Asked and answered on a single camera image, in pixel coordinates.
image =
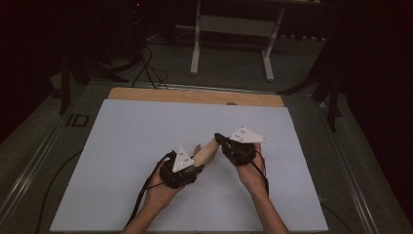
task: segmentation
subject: white triangular marker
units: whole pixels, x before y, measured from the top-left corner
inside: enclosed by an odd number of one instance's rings
[[[173,163],[172,171],[177,173],[181,170],[184,170],[191,166],[194,163],[194,160],[191,159],[188,152],[182,147],[179,147],[178,152],[176,153],[175,162]]]
[[[240,127],[236,132],[230,135],[229,139],[239,143],[258,143],[267,141],[266,138],[246,127]]]

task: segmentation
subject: forearm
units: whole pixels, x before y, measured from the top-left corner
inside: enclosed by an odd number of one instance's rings
[[[255,209],[264,233],[266,234],[283,234],[289,233],[283,223],[279,213],[275,209],[273,203],[268,197],[265,189],[256,190],[250,193]]]
[[[121,234],[144,234],[162,209],[143,206]]]

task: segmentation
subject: person's left hand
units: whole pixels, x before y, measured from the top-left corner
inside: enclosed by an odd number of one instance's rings
[[[156,209],[157,211],[161,211],[166,208],[172,201],[173,197],[184,188],[180,187],[174,189],[164,184],[164,181],[159,175],[163,164],[164,163],[162,163],[158,170],[154,173],[149,183],[148,189],[146,190],[144,203],[144,206],[149,206],[150,208]]]

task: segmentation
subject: metal stand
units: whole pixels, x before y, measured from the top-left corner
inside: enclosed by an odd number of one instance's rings
[[[195,20],[195,45],[192,53],[191,75],[198,74],[200,63],[200,34],[202,31],[215,31],[223,33],[235,33],[243,35],[254,35],[269,37],[268,47],[262,52],[265,74],[267,81],[274,81],[273,67],[270,61],[270,54],[273,50],[274,43],[282,22],[285,8],[279,10],[276,21],[254,20],[254,19],[235,19],[215,16],[206,16],[201,14],[201,0],[197,1],[197,17]]]

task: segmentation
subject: white board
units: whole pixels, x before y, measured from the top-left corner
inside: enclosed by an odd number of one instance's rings
[[[192,152],[240,126],[264,136],[270,196],[292,232],[327,230],[306,160],[285,107],[107,99],[51,230],[120,231],[156,163],[182,145]],[[150,231],[260,231],[252,201],[221,149],[156,217]]]

